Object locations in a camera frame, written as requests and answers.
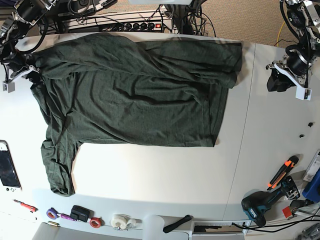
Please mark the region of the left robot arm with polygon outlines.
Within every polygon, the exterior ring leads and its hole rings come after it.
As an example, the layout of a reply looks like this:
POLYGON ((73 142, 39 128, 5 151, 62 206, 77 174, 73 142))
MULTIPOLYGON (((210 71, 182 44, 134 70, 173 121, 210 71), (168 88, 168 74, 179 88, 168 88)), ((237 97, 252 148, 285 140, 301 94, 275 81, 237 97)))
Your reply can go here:
POLYGON ((285 56, 266 66, 271 75, 269 92, 285 92, 291 87, 308 88, 312 66, 320 57, 320 2, 318 0, 281 0, 279 8, 285 25, 297 43, 285 48, 285 56))

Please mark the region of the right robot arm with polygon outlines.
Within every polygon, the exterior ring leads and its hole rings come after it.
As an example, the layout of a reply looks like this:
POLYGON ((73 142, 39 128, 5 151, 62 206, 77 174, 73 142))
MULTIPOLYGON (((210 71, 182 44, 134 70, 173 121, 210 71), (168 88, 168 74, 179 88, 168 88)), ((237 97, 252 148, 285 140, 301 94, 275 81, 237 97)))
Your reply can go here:
POLYGON ((0 64, 4 67, 5 84, 20 77, 39 74, 39 69, 31 63, 29 57, 42 44, 49 28, 46 13, 55 5, 55 0, 20 0, 14 5, 15 12, 0 28, 0 64), (17 49, 19 40, 40 23, 44 24, 44 30, 38 43, 29 50, 17 49))

